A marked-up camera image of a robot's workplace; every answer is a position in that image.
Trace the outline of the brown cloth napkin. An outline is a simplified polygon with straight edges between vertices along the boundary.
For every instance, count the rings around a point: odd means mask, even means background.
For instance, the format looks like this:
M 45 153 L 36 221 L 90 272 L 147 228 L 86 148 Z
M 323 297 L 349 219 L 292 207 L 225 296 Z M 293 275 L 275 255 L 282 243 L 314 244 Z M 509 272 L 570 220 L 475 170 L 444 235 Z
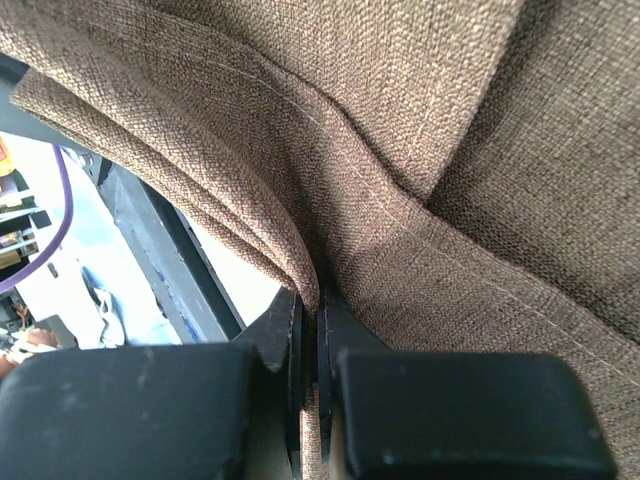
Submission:
M 639 475 L 635 1 L 5 1 L 12 103 L 412 350 L 537 351 Z

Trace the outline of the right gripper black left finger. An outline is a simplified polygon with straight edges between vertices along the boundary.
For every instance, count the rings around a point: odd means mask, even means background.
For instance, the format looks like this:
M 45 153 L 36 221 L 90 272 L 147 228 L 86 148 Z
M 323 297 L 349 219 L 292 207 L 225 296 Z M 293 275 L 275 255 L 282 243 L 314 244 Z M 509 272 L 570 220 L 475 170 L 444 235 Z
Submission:
M 1 385 L 5 479 L 295 479 L 291 325 L 278 292 L 238 337 L 184 346 L 68 349 Z

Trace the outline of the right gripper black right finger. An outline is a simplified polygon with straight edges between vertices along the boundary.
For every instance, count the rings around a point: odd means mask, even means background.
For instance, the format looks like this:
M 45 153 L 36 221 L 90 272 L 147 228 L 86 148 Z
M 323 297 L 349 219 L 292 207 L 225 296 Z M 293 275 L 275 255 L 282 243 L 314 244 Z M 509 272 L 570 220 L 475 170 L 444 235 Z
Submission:
M 613 479 L 588 394 L 560 359 L 386 346 L 322 289 L 318 380 L 333 479 Z

